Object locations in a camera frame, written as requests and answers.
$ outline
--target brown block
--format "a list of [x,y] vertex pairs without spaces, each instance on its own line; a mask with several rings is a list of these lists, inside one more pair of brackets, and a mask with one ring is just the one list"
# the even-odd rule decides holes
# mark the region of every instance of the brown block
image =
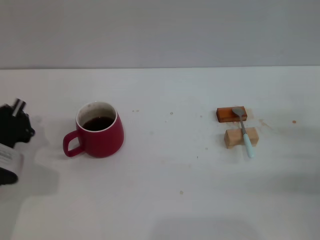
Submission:
[[234,114],[233,108],[242,108],[244,110],[244,115],[242,115],[242,121],[247,120],[247,112],[244,106],[233,106],[233,107],[220,107],[216,109],[216,116],[219,123],[226,122],[240,122],[240,117]]
[[[248,127],[245,129],[249,136],[250,142],[253,147],[258,143],[259,136],[255,127]],[[245,145],[242,129],[229,129],[225,131],[224,142],[227,149],[232,149],[236,145]]]

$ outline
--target silver spoon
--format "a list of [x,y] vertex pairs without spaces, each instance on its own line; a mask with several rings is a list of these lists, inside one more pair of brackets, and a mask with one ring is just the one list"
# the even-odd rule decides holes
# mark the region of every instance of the silver spoon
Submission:
[[239,116],[240,122],[241,122],[241,128],[242,128],[242,134],[243,134],[243,140],[245,144],[246,153],[248,154],[249,158],[253,158],[255,156],[254,149],[252,147],[250,138],[247,134],[247,131],[245,129],[244,123],[242,122],[242,116],[245,114],[245,111],[240,107],[234,107],[232,108],[232,112]]

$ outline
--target white table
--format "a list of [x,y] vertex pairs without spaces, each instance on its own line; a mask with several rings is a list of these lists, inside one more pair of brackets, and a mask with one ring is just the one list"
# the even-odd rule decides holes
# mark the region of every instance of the white table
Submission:
[[[16,145],[20,182],[0,187],[0,239],[318,240],[319,93],[320,66],[0,70],[0,103],[26,101],[36,131]],[[124,145],[68,158],[95,100],[118,109]],[[253,159],[224,145],[238,126],[215,111],[232,106],[258,129]]]

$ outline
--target light blue spoon handle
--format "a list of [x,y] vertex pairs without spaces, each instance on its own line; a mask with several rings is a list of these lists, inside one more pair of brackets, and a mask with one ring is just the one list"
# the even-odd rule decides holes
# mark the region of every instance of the light blue spoon handle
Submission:
[[248,134],[243,134],[243,139],[246,148],[246,153],[248,154],[248,157],[252,159],[255,156],[255,153]]

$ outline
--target coffee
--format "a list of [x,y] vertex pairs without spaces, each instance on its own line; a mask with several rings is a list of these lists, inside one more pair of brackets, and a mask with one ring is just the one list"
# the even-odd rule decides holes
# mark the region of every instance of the coffee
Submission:
[[95,117],[87,121],[83,128],[89,131],[100,131],[110,127],[114,123],[114,119],[107,116]]

